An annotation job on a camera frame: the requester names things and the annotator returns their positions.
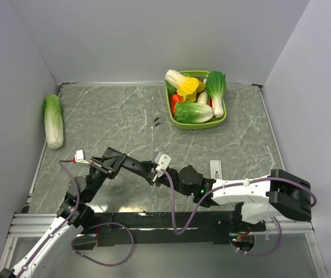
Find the black remote control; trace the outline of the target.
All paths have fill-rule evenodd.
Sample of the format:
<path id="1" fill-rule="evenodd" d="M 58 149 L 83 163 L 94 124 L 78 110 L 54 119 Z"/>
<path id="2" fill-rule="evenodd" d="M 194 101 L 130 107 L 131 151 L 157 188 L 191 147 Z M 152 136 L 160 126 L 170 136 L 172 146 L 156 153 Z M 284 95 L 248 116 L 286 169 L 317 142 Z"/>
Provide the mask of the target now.
<path id="1" fill-rule="evenodd" d="M 134 174 L 137 174 L 140 177 L 143 177 L 149 183 L 152 183 L 152 180 L 155 177 L 155 173 L 146 173 L 141 163 L 142 161 L 140 162 L 134 158 L 131 158 L 130 156 L 127 156 L 125 161 L 122 163 L 122 167 Z"/>

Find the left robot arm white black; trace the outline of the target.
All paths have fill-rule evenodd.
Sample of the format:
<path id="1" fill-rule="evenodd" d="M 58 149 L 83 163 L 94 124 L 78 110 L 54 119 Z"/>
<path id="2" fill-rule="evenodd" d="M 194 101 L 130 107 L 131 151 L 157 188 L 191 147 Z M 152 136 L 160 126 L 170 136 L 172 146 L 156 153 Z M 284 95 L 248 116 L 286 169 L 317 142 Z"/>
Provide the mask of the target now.
<path id="1" fill-rule="evenodd" d="M 85 159 L 78 150 L 72 160 L 60 160 L 59 166 L 70 177 L 57 215 L 36 245 L 12 268 L 0 271 L 0 277 L 46 277 L 56 259 L 81 232 L 93 229 L 94 211 L 87 206 L 106 179 L 113 179 L 121 169 L 127 155 L 108 148 L 100 158 Z M 89 167 L 89 174 L 73 177 L 66 163 L 82 163 Z"/>

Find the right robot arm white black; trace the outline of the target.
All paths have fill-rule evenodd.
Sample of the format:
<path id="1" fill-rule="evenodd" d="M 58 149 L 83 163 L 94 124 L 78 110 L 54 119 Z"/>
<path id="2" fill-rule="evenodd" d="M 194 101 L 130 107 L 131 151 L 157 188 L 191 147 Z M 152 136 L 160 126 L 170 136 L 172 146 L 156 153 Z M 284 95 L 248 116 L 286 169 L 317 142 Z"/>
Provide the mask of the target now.
<path id="1" fill-rule="evenodd" d="M 153 163 L 148 176 L 153 184 L 168 186 L 171 193 L 192 196 L 198 207 L 235 204 L 232 221 L 240 231 L 277 216 L 310 221 L 317 204 L 310 183 L 282 169 L 272 169 L 260 178 L 231 181 L 205 178 L 192 166 L 176 171 L 165 163 Z"/>

